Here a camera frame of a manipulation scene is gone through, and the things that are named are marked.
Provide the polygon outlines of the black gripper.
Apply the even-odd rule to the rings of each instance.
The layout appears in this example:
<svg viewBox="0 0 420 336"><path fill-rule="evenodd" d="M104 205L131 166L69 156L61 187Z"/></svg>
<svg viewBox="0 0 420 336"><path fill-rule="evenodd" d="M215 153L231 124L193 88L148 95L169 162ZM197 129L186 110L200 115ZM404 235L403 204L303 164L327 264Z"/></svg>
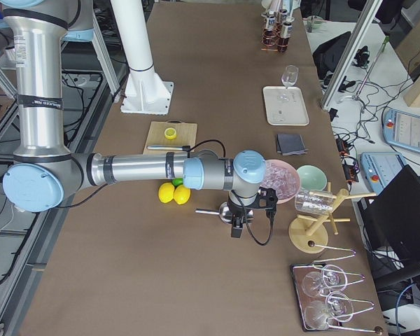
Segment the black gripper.
<svg viewBox="0 0 420 336"><path fill-rule="evenodd" d="M240 238L242 235L242 228L248 223L249 218L244 215L242 205L247 208L251 206L255 200L254 196L242 197L241 195L236 196L236 193L231 190L228 194L227 205L231 213L231 238Z"/></svg>

